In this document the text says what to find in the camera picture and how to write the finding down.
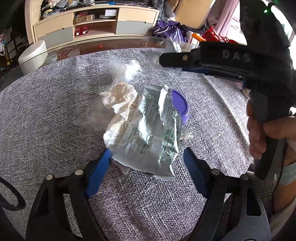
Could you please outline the person's right hand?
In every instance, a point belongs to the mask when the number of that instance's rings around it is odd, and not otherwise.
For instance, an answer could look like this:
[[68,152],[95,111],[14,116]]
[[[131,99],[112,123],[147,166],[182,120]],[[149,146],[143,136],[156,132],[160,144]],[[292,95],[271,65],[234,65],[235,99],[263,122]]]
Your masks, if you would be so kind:
[[246,113],[248,116],[247,129],[249,130],[249,150],[255,159],[261,159],[267,150],[266,138],[275,140],[285,138],[287,140],[287,150],[284,165],[287,166],[295,162],[295,117],[290,116],[272,120],[260,124],[255,116],[252,101],[248,101]]

